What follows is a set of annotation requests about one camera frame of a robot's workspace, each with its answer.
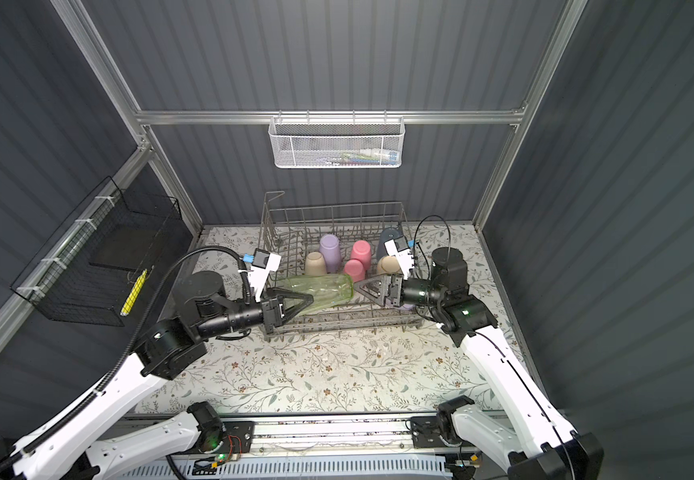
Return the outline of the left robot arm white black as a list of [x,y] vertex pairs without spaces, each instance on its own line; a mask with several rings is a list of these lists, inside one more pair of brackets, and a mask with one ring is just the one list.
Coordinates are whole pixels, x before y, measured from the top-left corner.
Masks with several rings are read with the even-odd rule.
[[134,341],[118,366],[63,411],[13,442],[0,442],[0,479],[108,479],[160,457],[223,444],[223,425],[207,403],[133,434],[104,440],[102,434],[143,398],[176,379],[207,352],[211,338],[256,326],[276,328],[313,302],[307,293],[245,287],[230,300],[214,271],[200,271],[174,288],[177,314]]

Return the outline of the blue transparent cup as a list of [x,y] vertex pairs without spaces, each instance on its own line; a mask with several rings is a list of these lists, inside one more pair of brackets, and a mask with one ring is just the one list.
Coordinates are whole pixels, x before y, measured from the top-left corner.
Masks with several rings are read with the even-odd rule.
[[383,257],[387,256],[386,242],[390,240],[395,240],[403,237],[403,231],[397,226],[390,226],[383,229],[380,233],[379,240],[376,247],[375,257],[379,261]]

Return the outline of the white cup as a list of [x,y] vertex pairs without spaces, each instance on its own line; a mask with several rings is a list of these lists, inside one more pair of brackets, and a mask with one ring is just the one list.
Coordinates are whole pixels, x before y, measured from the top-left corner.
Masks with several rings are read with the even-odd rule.
[[376,274],[377,275],[394,275],[394,274],[401,274],[402,269],[399,264],[399,261],[396,257],[386,255],[381,257],[376,265]]

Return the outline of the light purple cup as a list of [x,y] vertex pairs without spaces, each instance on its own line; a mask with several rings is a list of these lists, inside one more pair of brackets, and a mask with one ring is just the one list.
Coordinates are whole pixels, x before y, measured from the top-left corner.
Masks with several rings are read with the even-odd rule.
[[319,252],[325,261],[329,274],[337,273],[342,265],[342,251],[339,238],[334,234],[326,234],[319,242]]

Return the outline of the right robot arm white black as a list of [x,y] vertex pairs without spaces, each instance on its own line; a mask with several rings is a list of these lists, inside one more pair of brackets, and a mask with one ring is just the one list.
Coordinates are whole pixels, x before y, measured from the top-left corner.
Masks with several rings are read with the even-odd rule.
[[475,364],[511,423],[499,424],[472,399],[460,396],[437,408],[441,440],[474,445],[510,479],[598,478],[604,460],[600,441],[580,433],[518,361],[494,314],[471,293],[463,254],[452,247],[434,250],[427,278],[418,278],[413,243],[388,240],[385,250],[398,262],[399,273],[360,281],[356,291],[381,307],[426,309]]

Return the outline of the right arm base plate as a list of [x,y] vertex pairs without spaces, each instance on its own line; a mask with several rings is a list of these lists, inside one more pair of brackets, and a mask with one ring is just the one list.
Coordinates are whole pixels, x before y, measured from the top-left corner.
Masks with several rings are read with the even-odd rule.
[[445,433],[435,415],[412,416],[405,421],[405,425],[411,434],[412,444],[416,449],[459,449],[462,447],[471,451],[476,450],[472,443]]

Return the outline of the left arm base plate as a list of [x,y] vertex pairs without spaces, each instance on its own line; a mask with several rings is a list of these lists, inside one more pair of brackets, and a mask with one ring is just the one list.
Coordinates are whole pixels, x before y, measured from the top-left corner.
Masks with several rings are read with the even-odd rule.
[[205,455],[246,454],[254,439],[256,424],[251,421],[225,422],[221,429],[201,432],[188,453]]

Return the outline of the pink cup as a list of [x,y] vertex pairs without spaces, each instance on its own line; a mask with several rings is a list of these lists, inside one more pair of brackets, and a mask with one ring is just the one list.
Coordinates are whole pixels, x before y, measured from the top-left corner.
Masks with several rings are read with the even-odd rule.
[[348,275],[354,283],[363,281],[366,278],[366,270],[360,260],[349,259],[344,265],[343,272]]
[[352,246],[350,259],[359,261],[363,268],[368,271],[372,261],[371,244],[366,240],[356,241]]

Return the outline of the green transparent cup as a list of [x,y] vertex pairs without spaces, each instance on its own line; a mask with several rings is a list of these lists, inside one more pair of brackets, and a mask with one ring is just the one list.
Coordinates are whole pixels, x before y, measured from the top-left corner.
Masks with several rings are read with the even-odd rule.
[[306,307],[301,315],[316,314],[347,304],[354,294],[353,280],[347,274],[294,276],[280,280],[277,287],[313,296],[313,304]]

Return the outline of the beige cup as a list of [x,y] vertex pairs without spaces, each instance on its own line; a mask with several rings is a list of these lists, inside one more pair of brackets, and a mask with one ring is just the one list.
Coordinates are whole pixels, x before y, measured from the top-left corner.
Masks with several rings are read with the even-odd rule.
[[327,274],[327,265],[324,256],[319,251],[306,255],[304,273],[306,276],[324,276]]

